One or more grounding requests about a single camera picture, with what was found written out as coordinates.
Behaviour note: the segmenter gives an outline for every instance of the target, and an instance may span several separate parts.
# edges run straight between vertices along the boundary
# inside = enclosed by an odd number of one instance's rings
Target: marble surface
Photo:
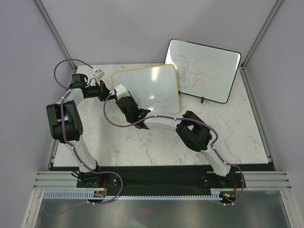
[[[112,89],[111,74],[115,71],[147,67],[154,64],[99,65],[105,72],[103,80]],[[78,73],[93,77],[87,66]],[[180,94],[181,113],[193,111],[204,122],[216,129],[218,152],[230,163],[268,163],[257,125],[249,104],[240,73],[236,75],[229,101],[218,104]],[[198,152],[188,149],[178,135],[165,130],[138,130],[110,125],[103,115],[103,102],[86,99],[78,106],[84,126],[83,138],[93,157],[101,166],[130,165],[191,165],[208,164]],[[106,113],[115,123],[118,119],[114,100],[107,103]],[[59,144],[54,166],[77,166],[71,152]]]

